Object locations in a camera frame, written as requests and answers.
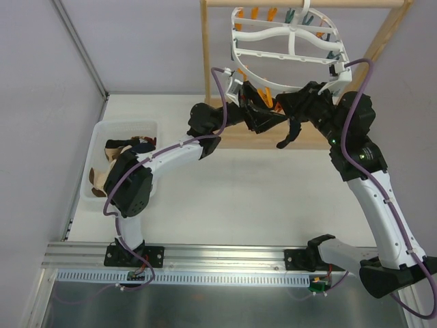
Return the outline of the navy santa sock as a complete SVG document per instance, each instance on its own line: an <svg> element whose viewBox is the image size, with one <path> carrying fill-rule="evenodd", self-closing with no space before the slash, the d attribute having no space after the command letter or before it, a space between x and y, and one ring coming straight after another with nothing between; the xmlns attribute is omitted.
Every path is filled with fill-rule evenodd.
<svg viewBox="0 0 437 328"><path fill-rule="evenodd" d="M278 149L284 149L290 143L295 141L302 130L301 123L298 120L288 120L287 122L288 122L288 127L289 127L288 134L284 140L280 141L276 145L276 148L278 148Z"/></svg>

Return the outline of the white plastic clip hanger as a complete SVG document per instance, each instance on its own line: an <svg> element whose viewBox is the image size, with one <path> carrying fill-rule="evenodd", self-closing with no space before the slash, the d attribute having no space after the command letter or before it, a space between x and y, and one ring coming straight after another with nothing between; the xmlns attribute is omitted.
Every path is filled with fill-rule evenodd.
<svg viewBox="0 0 437 328"><path fill-rule="evenodd" d="M271 59L288 64L315 64L326 66L350 62L338 28L329 17L310 7L305 1L302 8L290 8L283 22L277 20L276 9L270 8L266 18L255 13L244 17L243 8L234 8L231 13L231 58L247 78L271 90L291 92L300 89L284 83L269 81L255 73L243 62L245 58ZM257 50L254 43L285 39L285 50Z"/></svg>

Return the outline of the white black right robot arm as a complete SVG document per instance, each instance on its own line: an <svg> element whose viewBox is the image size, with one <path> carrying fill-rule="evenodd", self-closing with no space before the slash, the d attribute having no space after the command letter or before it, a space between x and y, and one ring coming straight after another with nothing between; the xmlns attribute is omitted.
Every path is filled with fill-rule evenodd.
<svg viewBox="0 0 437 328"><path fill-rule="evenodd" d="M435 274L436 258L427 256L413 237L382 152L367 135L376 118L371 98L347 92L334 104L328 90L310 82L276 100L293 129L310 122L326 138L331 162L357 198L377 247L365 251L325 234L307 243L298 265L316 271L331 264L349 271L377 299Z"/></svg>

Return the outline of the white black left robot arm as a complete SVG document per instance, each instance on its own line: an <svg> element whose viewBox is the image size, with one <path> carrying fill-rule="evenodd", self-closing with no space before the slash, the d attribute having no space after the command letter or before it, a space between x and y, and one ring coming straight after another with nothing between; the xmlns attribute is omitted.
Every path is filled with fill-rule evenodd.
<svg viewBox="0 0 437 328"><path fill-rule="evenodd" d="M107 247L106 267L154 267L163 265L157 255L163 249L148 247L141 233L140 214L146 209L152 189L164 174L211 155L229 126L244 122L250 131L263 133L286 121L278 102L267 105L259 92L244 82L236 100L214 108L204 102L191 109L187 133L166 148L155 141L130 143L115 160L103 184L107 196L103 213L115 217L116 237Z"/></svg>

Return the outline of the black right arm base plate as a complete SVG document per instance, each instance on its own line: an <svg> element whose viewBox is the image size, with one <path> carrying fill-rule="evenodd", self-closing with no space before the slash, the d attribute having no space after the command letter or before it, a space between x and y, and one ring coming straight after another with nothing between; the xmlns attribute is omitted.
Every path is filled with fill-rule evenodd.
<svg viewBox="0 0 437 328"><path fill-rule="evenodd" d="M284 263L287 271L344 271L339 266L324 262L318 251L315 251L309 247L299 249L285 249Z"/></svg>

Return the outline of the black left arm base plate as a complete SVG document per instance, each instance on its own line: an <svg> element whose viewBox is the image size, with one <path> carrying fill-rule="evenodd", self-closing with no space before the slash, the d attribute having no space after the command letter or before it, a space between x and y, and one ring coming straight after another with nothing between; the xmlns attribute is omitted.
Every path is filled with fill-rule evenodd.
<svg viewBox="0 0 437 328"><path fill-rule="evenodd" d="M135 249L137 254L147 260L153 268L162 268L165 248L162 246L140 245ZM143 261L133 256L119 244L110 244L105 252L105 267L141 267Z"/></svg>

